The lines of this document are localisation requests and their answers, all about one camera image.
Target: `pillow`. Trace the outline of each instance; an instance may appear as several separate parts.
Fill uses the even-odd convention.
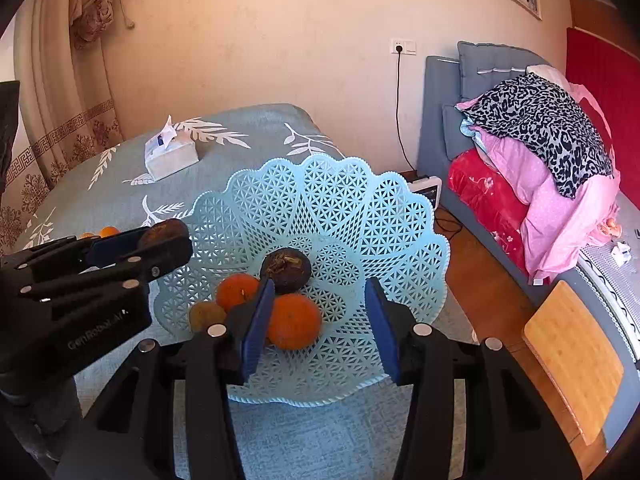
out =
[[[474,146],[471,137],[464,136],[460,131],[464,115],[453,105],[442,105],[442,129],[444,131],[444,145],[447,158],[453,160],[460,153]]]
[[[542,79],[546,79],[550,83],[558,85],[565,92],[571,91],[569,82],[566,80],[562,72],[560,72],[557,68],[553,68],[549,65],[527,66],[527,73],[531,72],[533,72],[535,75],[540,76]]]
[[[463,101],[481,96],[501,81],[524,74],[527,66],[548,64],[530,50],[508,45],[459,41],[458,53]]]
[[[604,125],[604,119],[595,110],[595,108],[591,106],[586,97],[583,97],[578,104],[580,105],[580,108],[582,108],[582,111],[587,114],[587,117],[596,128],[596,131],[600,134],[600,138],[602,139],[602,143],[604,144],[604,150],[608,155],[609,150],[611,149],[612,140],[611,137],[609,137],[606,126]]]

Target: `blue plastic basket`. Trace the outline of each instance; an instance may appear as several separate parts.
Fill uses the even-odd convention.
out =
[[[235,272],[258,276],[281,247],[312,263],[305,294],[322,310],[318,341],[299,351],[264,349],[241,402],[321,406],[386,377],[364,309],[364,283],[378,277],[388,298],[433,322],[447,295],[447,239],[433,232],[433,208],[397,173],[375,175],[359,158],[313,155],[300,165],[275,158],[233,174],[223,192],[203,193],[184,218],[193,258],[158,280],[154,312],[178,339],[191,337],[189,307],[215,296]]]

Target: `white electronic device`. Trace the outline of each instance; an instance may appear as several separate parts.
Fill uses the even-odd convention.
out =
[[[433,209],[438,208],[440,203],[440,191],[442,190],[442,181],[437,176],[429,176],[409,182],[409,190],[414,193],[424,195],[429,199]]]

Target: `scalloped basket rim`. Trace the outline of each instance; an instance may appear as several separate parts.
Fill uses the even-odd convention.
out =
[[[287,166],[288,168],[306,168],[309,164],[311,164],[314,160],[326,160],[328,162],[330,162],[332,165],[334,165],[337,169],[340,169],[344,166],[347,166],[351,163],[356,163],[357,165],[363,166],[366,169],[366,173],[367,173],[367,179],[373,178],[375,179],[375,183],[378,184],[384,180],[389,179],[390,177],[393,179],[393,181],[397,182],[404,190],[405,193],[409,194],[412,196],[412,199],[414,200],[414,202],[417,203],[421,203],[423,205],[426,206],[427,210],[429,211],[429,215],[430,215],[430,227],[431,227],[431,231],[433,233],[433,236],[439,240],[442,241],[443,246],[446,248],[442,257],[442,261],[443,261],[443,265],[442,265],[442,269],[439,270],[438,272],[438,276],[437,278],[439,280],[442,280],[442,285],[443,285],[443,295],[441,300],[439,301],[438,305],[435,305],[434,308],[432,309],[432,311],[434,312],[434,319],[436,319],[440,313],[442,312],[442,309],[444,308],[444,304],[447,300],[447,295],[449,293],[449,287],[447,285],[447,282],[445,280],[445,274],[446,274],[446,269],[447,267],[449,267],[449,261],[450,261],[450,245],[449,245],[449,240],[447,239],[447,237],[435,233],[433,232],[433,224],[434,224],[434,210],[433,210],[433,205],[431,205],[430,200],[427,199],[427,197],[421,195],[421,194],[417,194],[417,193],[413,193],[411,192],[411,190],[409,189],[409,186],[406,182],[406,180],[404,179],[404,177],[402,175],[400,175],[398,172],[396,171],[385,171],[385,173],[382,174],[375,174],[373,173],[373,170],[371,169],[371,167],[369,166],[369,164],[357,157],[357,156],[348,156],[345,157],[341,160],[337,160],[325,153],[314,153],[312,155],[309,155],[305,160],[303,160],[300,164],[294,164],[293,162],[291,162],[290,160],[286,159],[286,158],[281,158],[281,157],[277,157],[277,158],[272,158],[270,160],[268,160],[267,162],[265,162],[258,170],[254,170],[251,168],[245,168],[243,170],[238,170],[235,173],[233,173],[230,177],[229,180],[226,182],[226,186],[225,189],[222,191],[215,191],[215,190],[208,190],[208,191],[204,191],[202,192],[200,195],[198,195],[198,197],[194,200],[193,202],[193,206],[191,207],[189,214],[187,216],[185,216],[182,220],[184,222],[188,222],[189,218],[193,215],[193,213],[196,211],[196,208],[200,205],[200,202],[203,200],[203,198],[205,196],[209,196],[209,195],[217,195],[217,196],[223,196],[224,194],[228,193],[231,185],[233,183],[234,180],[237,180],[242,174],[253,174],[253,175],[257,175],[260,176],[262,174],[264,174],[264,172],[266,171],[266,169],[268,167],[274,166],[275,163],[282,163],[284,166]],[[157,316],[156,315],[156,303],[158,302],[160,295],[158,295],[154,301],[154,305],[153,305],[153,310],[154,310],[154,315],[156,316],[156,319],[158,320],[158,323],[162,326],[162,328],[164,328],[165,330],[167,330],[167,332],[171,333],[172,335],[176,335],[176,331],[175,330],[171,330],[169,329],[168,326],[165,325],[164,323],[164,319],[162,318],[162,316]],[[377,384],[380,381],[384,380],[385,378],[388,377],[388,374],[380,374],[378,376],[372,377],[368,380],[362,381],[361,383],[357,384],[356,387],[349,389],[348,391],[344,391],[343,393],[340,393],[336,396],[331,396],[327,399],[323,399],[323,400],[312,400],[312,401],[308,401],[308,402],[301,402],[300,400],[294,400],[294,399],[288,399],[285,397],[270,397],[267,399],[255,399],[252,397],[243,397],[243,396],[238,396],[238,394],[236,394],[233,390],[231,390],[229,387],[228,389],[228,397],[231,400],[235,400],[237,402],[243,402],[245,404],[269,404],[271,402],[279,402],[279,403],[283,403],[283,404],[288,404],[290,406],[295,406],[298,408],[316,408],[316,407],[320,407],[320,406],[326,406],[328,404],[331,404],[333,402],[337,402],[338,400],[342,400],[345,399],[346,397],[349,397],[350,395],[353,395],[354,393],[356,393],[357,391],[367,387],[367,386],[371,386],[373,384]]]

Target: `electrical socket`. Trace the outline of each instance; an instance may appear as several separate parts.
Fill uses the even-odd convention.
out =
[[[415,56],[417,45],[414,40],[399,40],[392,39],[390,44],[390,52],[392,54],[397,54],[396,46],[400,45],[402,47],[401,54],[407,54],[408,56]]]

